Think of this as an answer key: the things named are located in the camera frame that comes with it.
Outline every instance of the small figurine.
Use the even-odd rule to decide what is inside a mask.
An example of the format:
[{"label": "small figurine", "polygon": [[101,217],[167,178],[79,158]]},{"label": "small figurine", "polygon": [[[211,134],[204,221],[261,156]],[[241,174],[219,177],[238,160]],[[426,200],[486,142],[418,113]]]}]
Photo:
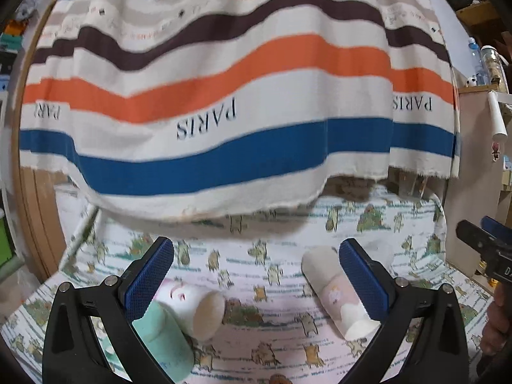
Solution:
[{"label": "small figurine", "polygon": [[497,162],[500,158],[500,144],[497,142],[494,142],[492,144],[492,161]]},{"label": "small figurine", "polygon": [[477,79],[474,75],[468,78],[466,86],[477,86]]}]

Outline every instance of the striped cloth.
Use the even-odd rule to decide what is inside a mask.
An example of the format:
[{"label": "striped cloth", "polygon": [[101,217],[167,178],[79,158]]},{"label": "striped cloth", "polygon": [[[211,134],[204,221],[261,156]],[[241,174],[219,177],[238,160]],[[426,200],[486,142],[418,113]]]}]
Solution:
[{"label": "striped cloth", "polygon": [[429,0],[58,0],[20,162],[157,220],[295,206],[390,166],[449,178],[452,82]]}]

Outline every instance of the mint green plush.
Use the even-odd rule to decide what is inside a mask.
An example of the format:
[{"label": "mint green plush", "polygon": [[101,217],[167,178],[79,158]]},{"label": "mint green plush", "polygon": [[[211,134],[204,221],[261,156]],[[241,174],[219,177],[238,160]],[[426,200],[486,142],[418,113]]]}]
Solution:
[{"label": "mint green plush", "polygon": [[156,301],[132,325],[153,358],[174,382],[184,380],[194,367],[194,353],[180,327]]}]

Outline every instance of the printed bedsheet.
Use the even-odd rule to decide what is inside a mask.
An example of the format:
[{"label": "printed bedsheet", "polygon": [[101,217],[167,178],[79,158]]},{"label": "printed bedsheet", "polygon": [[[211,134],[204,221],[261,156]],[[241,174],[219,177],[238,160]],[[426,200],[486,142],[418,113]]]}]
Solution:
[{"label": "printed bedsheet", "polygon": [[[86,201],[66,189],[57,193],[61,222],[86,218]],[[70,230],[64,229],[69,241]],[[65,269],[45,282],[2,327],[21,364],[41,380],[44,331],[53,296],[63,281],[76,287],[98,284],[120,274],[140,258],[157,235],[175,244],[169,278],[220,289],[227,298],[221,330],[208,342],[190,342],[196,365],[188,384],[338,383],[372,336],[344,341],[319,305],[300,270],[308,247],[337,247],[347,237],[363,246],[382,238],[393,244],[392,275],[423,287],[454,286],[468,337],[472,372],[492,298],[444,262],[445,218],[439,201],[405,202],[385,187],[339,180],[307,206],[253,215],[226,216],[194,224],[163,225],[114,218],[99,210],[94,224]],[[99,319],[96,332],[105,347]],[[414,340],[413,319],[386,378],[395,375]],[[125,376],[115,355],[106,353],[114,371]]]}]

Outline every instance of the plastic bottle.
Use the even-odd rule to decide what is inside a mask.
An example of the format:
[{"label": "plastic bottle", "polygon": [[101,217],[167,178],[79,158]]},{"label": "plastic bottle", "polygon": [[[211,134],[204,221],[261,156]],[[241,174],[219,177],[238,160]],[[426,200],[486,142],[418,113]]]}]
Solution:
[{"label": "plastic bottle", "polygon": [[480,47],[473,37],[469,38],[469,50],[471,51],[473,66],[475,67],[477,85],[487,85],[489,83],[487,70],[483,65],[482,57],[480,56]]}]

